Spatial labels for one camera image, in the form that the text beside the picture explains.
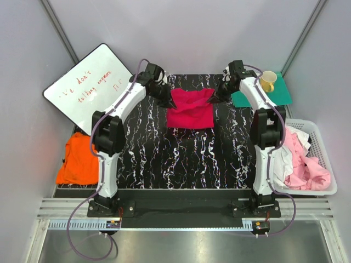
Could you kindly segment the magenta t shirt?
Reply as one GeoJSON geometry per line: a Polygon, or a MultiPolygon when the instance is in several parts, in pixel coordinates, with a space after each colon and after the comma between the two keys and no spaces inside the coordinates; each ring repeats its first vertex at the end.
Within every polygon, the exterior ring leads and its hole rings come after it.
{"type": "Polygon", "coordinates": [[[167,128],[207,129],[214,127],[213,105],[207,100],[214,89],[185,91],[182,88],[171,90],[177,108],[169,108],[166,114],[167,128]]]}

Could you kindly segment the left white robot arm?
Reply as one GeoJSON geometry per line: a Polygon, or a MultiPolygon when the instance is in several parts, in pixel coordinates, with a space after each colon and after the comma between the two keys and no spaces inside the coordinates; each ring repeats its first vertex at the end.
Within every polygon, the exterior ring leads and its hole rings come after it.
{"type": "Polygon", "coordinates": [[[147,96],[163,108],[176,108],[164,69],[148,63],[145,70],[133,75],[127,88],[105,111],[92,115],[90,151],[98,157],[99,181],[96,193],[89,197],[88,215],[112,217],[122,213],[118,204],[117,163],[126,144],[124,122],[147,96]]]}

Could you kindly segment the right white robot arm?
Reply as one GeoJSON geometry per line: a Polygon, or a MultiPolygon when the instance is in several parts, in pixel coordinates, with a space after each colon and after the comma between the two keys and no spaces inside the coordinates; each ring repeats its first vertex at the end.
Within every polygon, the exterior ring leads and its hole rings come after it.
{"type": "Polygon", "coordinates": [[[231,94],[240,91],[254,110],[250,140],[256,151],[256,174],[248,205],[244,208],[255,217],[275,209],[274,158],[285,139],[286,111],[265,94],[259,83],[262,75],[260,69],[252,66],[247,70],[242,60],[234,60],[225,68],[223,77],[207,100],[210,104],[218,104],[228,101],[231,94]]]}

